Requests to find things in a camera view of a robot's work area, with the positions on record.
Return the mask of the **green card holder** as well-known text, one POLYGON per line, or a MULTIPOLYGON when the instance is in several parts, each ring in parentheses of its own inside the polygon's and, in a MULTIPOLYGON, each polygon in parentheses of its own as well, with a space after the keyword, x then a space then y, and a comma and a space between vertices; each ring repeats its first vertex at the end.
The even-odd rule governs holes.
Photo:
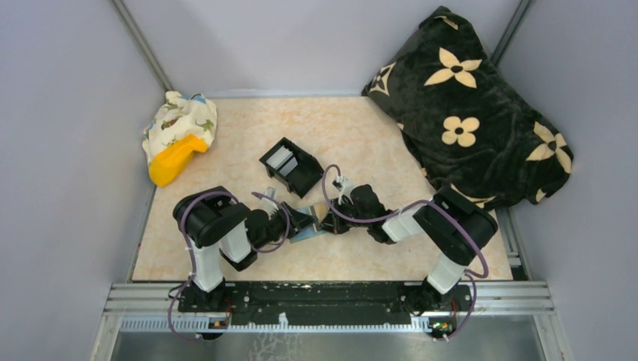
POLYGON ((313 205, 296 208, 297 213, 304 214, 301 229, 290 239, 291 243, 297 243, 313 237, 326 235, 327 231, 322 227, 322 222, 328 214, 329 207, 325 202, 317 202, 313 205))

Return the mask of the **black plastic box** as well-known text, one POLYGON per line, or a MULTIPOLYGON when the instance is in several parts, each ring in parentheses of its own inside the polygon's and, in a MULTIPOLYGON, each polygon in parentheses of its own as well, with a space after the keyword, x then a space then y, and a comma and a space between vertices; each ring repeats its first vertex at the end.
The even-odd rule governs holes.
POLYGON ((324 168, 310 153, 283 137, 259 158, 267 175, 286 186, 289 193, 304 198, 321 180, 324 168))

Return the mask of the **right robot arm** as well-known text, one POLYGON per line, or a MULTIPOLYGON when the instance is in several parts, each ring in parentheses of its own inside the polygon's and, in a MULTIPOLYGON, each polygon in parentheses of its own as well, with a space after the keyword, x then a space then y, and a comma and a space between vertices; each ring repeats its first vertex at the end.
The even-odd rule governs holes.
POLYGON ((368 184, 357 186, 349 194, 331 199, 327 215, 320 221, 323 231, 336 235, 353 227, 364 227, 382 244, 397 244, 427 235, 441 253, 420 289, 406 296, 414 311, 433 311, 459 304, 452 292, 478 258, 488 267, 482 248, 498 230, 496 220, 485 210, 455 192, 450 186, 439 189, 431 200, 399 210, 386 208, 368 184))

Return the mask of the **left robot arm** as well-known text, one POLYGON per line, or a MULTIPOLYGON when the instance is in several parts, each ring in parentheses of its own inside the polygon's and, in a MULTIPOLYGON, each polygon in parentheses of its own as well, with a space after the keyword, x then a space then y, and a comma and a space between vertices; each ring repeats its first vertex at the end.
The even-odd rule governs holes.
POLYGON ((224 311, 231 295, 221 262, 241 272, 263 253, 272 253, 286 241, 311 228, 316 217, 275 200, 275 191, 254 193, 260 204, 251 209, 225 187, 192 194, 173 210, 187 243, 192 271, 175 299, 181 312, 224 311))

